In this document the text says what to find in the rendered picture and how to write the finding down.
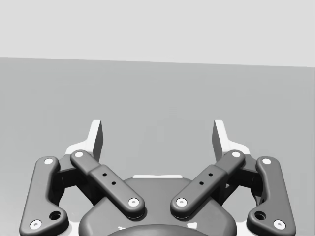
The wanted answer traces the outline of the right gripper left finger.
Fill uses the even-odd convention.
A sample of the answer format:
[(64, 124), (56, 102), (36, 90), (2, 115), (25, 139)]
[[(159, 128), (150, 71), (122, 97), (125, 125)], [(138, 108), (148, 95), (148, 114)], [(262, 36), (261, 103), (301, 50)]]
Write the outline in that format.
[(34, 165), (19, 233), (58, 236), (70, 225), (59, 204), (68, 187), (77, 186), (96, 205), (106, 197), (127, 219), (145, 214), (144, 199), (108, 166), (100, 164), (103, 130), (93, 120), (86, 140), (70, 145), (61, 159), (44, 156)]

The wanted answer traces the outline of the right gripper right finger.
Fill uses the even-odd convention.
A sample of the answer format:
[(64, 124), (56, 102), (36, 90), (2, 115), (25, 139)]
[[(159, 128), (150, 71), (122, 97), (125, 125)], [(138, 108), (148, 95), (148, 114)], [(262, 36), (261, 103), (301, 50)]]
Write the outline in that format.
[(216, 163), (205, 168), (177, 193), (170, 212), (191, 217), (209, 198), (222, 205), (238, 186), (251, 190), (256, 202), (246, 219), (258, 236), (294, 236), (296, 225), (280, 162), (269, 156), (254, 159), (249, 149), (229, 140), (224, 122), (215, 120), (212, 133)]

